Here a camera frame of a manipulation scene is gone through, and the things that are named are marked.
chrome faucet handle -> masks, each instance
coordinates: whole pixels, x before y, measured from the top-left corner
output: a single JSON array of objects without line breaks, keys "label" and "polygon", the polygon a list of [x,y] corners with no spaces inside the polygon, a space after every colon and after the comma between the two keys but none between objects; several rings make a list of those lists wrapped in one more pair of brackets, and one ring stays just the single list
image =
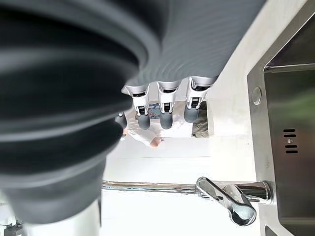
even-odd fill
[{"label": "chrome faucet handle", "polygon": [[256,219],[256,211],[245,195],[234,184],[219,188],[206,177],[200,177],[196,191],[203,198],[210,198],[229,211],[230,219],[239,226],[247,226]]}]

sink basin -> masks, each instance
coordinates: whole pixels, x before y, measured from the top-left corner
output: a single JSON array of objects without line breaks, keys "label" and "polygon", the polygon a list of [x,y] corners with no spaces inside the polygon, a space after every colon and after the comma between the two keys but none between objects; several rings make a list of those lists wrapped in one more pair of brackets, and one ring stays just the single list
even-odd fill
[{"label": "sink basin", "polygon": [[248,74],[257,180],[274,191],[263,236],[315,235],[314,12],[308,1]]}]

gray rubber fingertip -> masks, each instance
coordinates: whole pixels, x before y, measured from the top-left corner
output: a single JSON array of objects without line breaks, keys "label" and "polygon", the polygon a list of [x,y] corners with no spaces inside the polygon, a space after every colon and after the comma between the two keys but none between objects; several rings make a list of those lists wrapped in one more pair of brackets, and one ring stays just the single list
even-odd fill
[{"label": "gray rubber fingertip", "polygon": [[138,116],[138,124],[139,124],[139,127],[141,129],[148,129],[148,128],[150,128],[150,117],[149,117],[149,115]]},{"label": "gray rubber fingertip", "polygon": [[165,112],[160,116],[160,122],[163,129],[169,129],[173,125],[173,113]]},{"label": "gray rubber fingertip", "polygon": [[125,114],[123,113],[123,116],[116,116],[115,121],[122,126],[123,129],[127,127],[127,119]]},{"label": "gray rubber fingertip", "polygon": [[184,119],[186,122],[194,123],[196,119],[198,118],[198,114],[199,114],[199,109],[196,109],[196,108],[188,109],[187,106],[185,106]]}]

person's hand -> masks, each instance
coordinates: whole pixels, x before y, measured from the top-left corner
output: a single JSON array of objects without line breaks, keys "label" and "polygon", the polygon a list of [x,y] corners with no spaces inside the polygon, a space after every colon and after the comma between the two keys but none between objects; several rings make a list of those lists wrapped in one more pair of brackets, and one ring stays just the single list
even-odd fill
[{"label": "person's hand", "polygon": [[163,141],[164,141],[163,138],[155,137],[155,138],[151,141],[150,147],[151,147],[151,148],[157,148],[158,145],[159,145],[160,143],[162,143]]}]

faucet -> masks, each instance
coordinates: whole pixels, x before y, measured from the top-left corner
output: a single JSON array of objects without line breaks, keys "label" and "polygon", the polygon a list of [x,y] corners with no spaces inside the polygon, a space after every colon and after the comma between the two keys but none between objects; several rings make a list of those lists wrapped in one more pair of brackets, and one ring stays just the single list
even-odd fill
[{"label": "faucet", "polygon": [[272,192],[267,182],[211,181],[200,177],[196,184],[143,183],[103,181],[104,190],[143,191],[197,194],[199,197],[220,204],[228,210],[230,219],[239,226],[252,224],[256,210],[251,202],[269,205]]}]

